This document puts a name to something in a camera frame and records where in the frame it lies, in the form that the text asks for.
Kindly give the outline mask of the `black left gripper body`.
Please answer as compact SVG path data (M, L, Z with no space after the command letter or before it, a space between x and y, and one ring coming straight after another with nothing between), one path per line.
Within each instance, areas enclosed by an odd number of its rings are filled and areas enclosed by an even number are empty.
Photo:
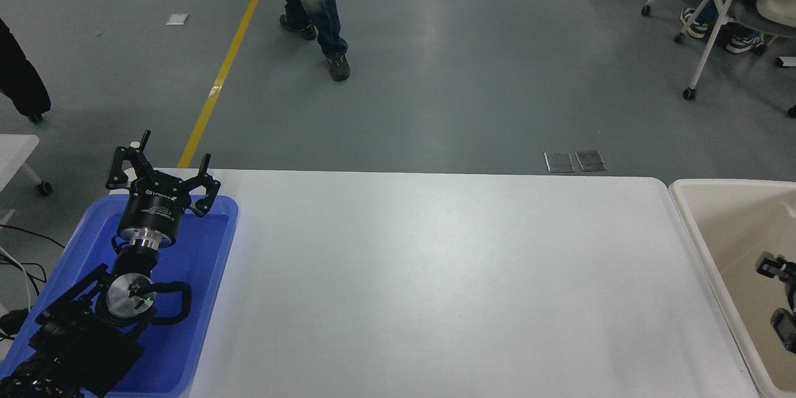
M150 229L165 238L176 238L185 209L190 207L188 192L174 191L174 186L153 185L146 179L134 180L129 200L117 228L122 238L131 238L136 229Z

